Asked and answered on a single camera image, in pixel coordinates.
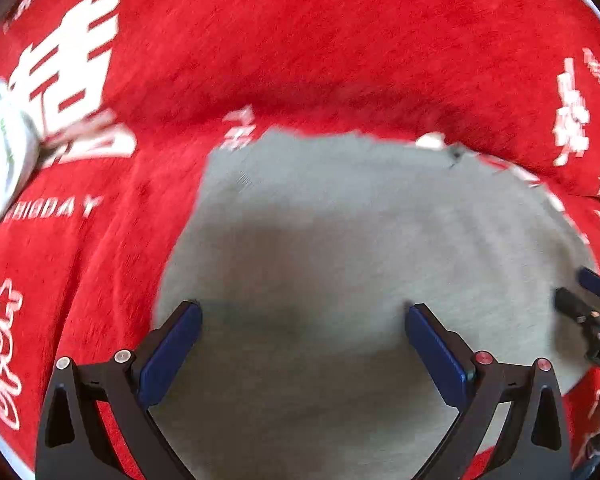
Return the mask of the grey knit sweater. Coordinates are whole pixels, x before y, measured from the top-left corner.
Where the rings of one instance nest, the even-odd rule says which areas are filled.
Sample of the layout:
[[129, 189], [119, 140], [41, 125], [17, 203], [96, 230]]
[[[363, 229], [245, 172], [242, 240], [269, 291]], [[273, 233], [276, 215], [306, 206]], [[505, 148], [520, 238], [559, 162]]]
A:
[[152, 410], [199, 479], [408, 479], [455, 411], [408, 344], [422, 302], [472, 348], [585, 374], [553, 306], [590, 248], [539, 188], [451, 146], [280, 129], [214, 151], [166, 264], [200, 341]]

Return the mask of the white floral crumpled blanket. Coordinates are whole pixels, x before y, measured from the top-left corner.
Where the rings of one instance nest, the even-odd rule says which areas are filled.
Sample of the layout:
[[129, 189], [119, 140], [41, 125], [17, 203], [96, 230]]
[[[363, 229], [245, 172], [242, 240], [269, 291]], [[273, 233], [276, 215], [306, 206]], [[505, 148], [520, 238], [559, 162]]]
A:
[[32, 176], [38, 154], [35, 125], [0, 77], [0, 222]]

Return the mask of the red wedding sofa cover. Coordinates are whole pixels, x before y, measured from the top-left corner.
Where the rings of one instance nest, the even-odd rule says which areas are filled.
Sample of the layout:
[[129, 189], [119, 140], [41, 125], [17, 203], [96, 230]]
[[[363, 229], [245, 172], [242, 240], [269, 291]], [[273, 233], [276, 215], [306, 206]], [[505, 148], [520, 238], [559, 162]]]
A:
[[[108, 361], [163, 323], [211, 154], [272, 129], [464, 148], [542, 190], [600, 271], [585, 0], [21, 0], [0, 77], [40, 139], [0, 222], [0, 449], [23, 478], [58, 360]], [[600, 429], [586, 365], [562, 392], [574, 462]]]

